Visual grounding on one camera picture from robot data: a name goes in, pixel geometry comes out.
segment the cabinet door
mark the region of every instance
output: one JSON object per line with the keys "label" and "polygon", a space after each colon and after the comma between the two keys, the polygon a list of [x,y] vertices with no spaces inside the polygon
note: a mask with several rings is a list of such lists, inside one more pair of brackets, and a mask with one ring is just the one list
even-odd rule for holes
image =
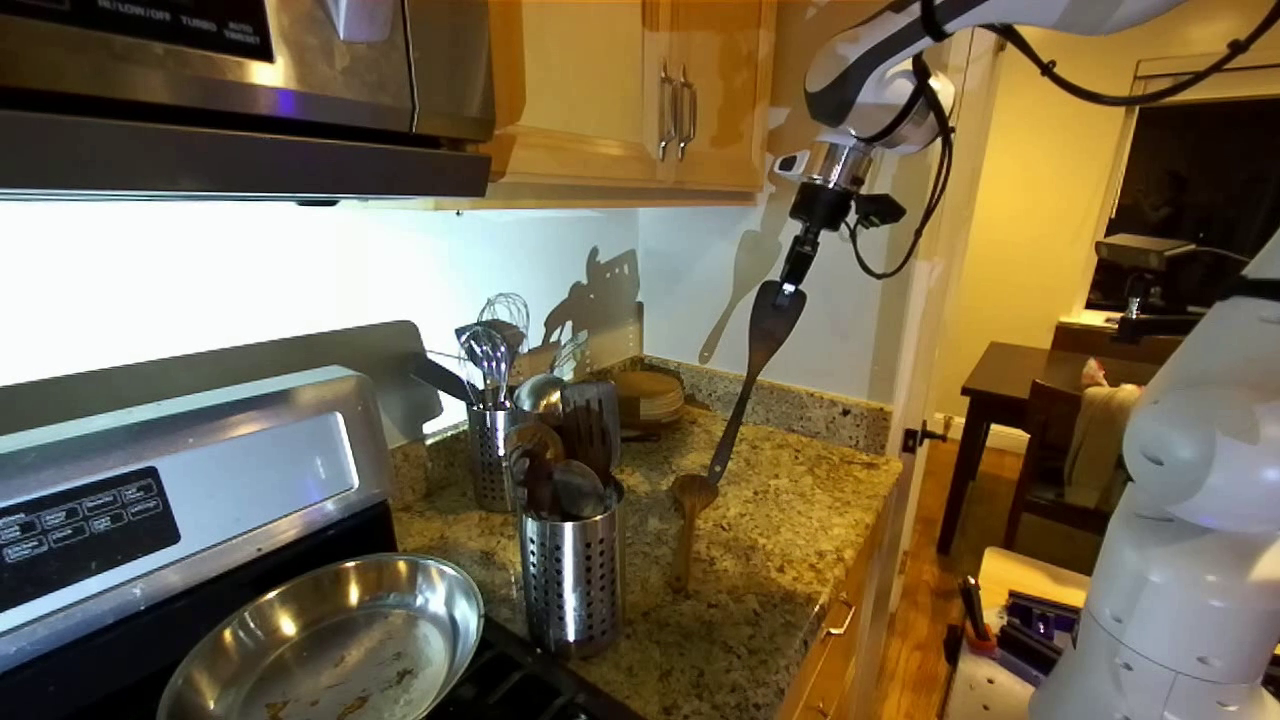
{"label": "cabinet door", "polygon": [[664,72],[684,148],[661,178],[676,189],[755,192],[771,99],[774,0],[669,0]]}
{"label": "cabinet door", "polygon": [[495,189],[656,183],[644,11],[646,0],[490,6]]}

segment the utensil holder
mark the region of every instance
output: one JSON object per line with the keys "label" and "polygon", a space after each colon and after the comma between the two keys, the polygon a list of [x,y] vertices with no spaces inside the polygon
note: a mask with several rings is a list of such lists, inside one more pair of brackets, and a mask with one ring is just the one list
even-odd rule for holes
{"label": "utensil holder", "polygon": [[489,511],[515,511],[524,492],[510,481],[510,436],[515,436],[515,407],[471,407],[471,488],[474,506]]}
{"label": "utensil holder", "polygon": [[585,657],[621,624],[621,506],[589,520],[520,511],[520,580],[528,642]]}

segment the granite countertop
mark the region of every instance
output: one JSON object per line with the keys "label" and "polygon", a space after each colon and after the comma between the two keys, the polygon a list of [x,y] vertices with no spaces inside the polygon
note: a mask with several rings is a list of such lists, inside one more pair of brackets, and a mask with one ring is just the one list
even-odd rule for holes
{"label": "granite countertop", "polygon": [[[639,718],[774,718],[830,586],[864,549],[901,462],[745,425],[718,502],[695,526],[692,589],[669,589],[678,518],[664,488],[710,462],[725,416],[624,444],[621,637],[573,659]],[[489,616],[524,631],[515,520],[479,511],[462,436],[395,451],[395,538],[474,575]]]}

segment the stainless steel pan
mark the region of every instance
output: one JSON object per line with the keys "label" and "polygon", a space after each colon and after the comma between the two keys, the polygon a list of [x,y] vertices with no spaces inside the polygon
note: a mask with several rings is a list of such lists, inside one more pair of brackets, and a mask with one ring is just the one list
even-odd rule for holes
{"label": "stainless steel pan", "polygon": [[302,572],[212,629],[173,674],[159,720],[426,718],[471,664],[485,595],[426,558]]}

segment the oven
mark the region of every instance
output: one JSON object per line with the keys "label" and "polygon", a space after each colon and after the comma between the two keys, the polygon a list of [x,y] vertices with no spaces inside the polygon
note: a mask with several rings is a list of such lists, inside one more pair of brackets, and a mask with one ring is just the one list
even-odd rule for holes
{"label": "oven", "polygon": [[[371,383],[302,370],[0,436],[3,720],[157,718],[205,631],[285,580],[395,554]],[[432,718],[636,718],[485,624]]]}

